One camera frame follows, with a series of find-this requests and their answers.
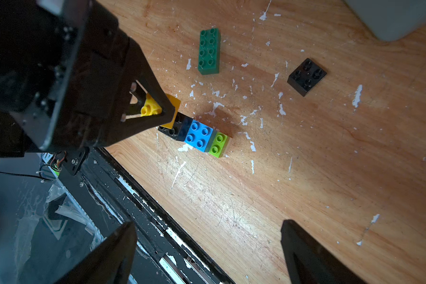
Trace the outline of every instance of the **cable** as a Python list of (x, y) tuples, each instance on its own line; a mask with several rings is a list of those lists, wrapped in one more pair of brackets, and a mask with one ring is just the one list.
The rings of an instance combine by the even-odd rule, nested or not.
[(42, 164), (41, 166), (40, 166), (40, 169), (37, 171), (37, 173), (40, 175), (40, 177), (42, 178), (42, 179), (44, 179), (44, 177), (41, 175), (41, 169), (43, 168), (43, 167), (45, 167), (45, 166), (47, 166), (47, 167), (50, 167), (52, 170), (53, 170), (53, 168), (49, 165), (49, 164)]
[(52, 179), (46, 179), (46, 178), (43, 178), (43, 177), (41, 177), (41, 176), (31, 175), (31, 174), (23, 174), (23, 173), (5, 173), (5, 172), (0, 172), (0, 173), (8, 174), (8, 175), (15, 175), (15, 176), (26, 176), (26, 177), (29, 177), (29, 178), (42, 179), (42, 180), (44, 180), (44, 181), (52, 181)]

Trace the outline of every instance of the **lime green lego brick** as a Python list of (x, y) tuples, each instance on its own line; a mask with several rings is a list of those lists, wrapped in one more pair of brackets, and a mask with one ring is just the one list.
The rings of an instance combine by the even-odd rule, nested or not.
[(221, 158), (222, 155), (226, 152), (227, 144), (229, 143), (230, 137), (224, 133), (216, 133), (213, 143), (211, 145), (209, 153), (215, 156), (216, 158)]
[(219, 73), (219, 54), (221, 34), (218, 29), (200, 32), (199, 64), (197, 69), (202, 75)]

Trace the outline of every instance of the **blue lego brick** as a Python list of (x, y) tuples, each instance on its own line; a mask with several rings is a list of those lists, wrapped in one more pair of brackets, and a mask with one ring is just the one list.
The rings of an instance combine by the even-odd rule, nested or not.
[(187, 132), (185, 143), (195, 147), (199, 151), (208, 152), (210, 151), (216, 132), (213, 128), (193, 120)]

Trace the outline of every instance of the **wood grain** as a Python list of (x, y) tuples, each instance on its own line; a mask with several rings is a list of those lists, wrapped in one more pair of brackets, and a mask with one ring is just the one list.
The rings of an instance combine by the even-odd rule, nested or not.
[[(156, 129), (108, 151), (236, 283), (290, 282), (284, 219), (369, 283), (426, 283), (426, 26), (387, 43), (340, 0), (100, 2), (180, 111), (233, 137), (221, 159)], [(210, 27), (220, 73), (201, 76)], [(328, 74), (301, 97), (286, 81), (307, 57)]]

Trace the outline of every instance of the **black lego brick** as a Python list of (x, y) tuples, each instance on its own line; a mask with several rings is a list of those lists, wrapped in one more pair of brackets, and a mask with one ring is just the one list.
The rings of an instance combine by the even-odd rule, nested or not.
[(307, 58), (290, 74), (287, 83), (304, 97), (326, 74), (325, 70)]
[(184, 141), (192, 122), (193, 119), (191, 117), (185, 116), (179, 112), (175, 117), (175, 122), (171, 129), (160, 126), (158, 127), (158, 131), (172, 139), (175, 139), (176, 141)]

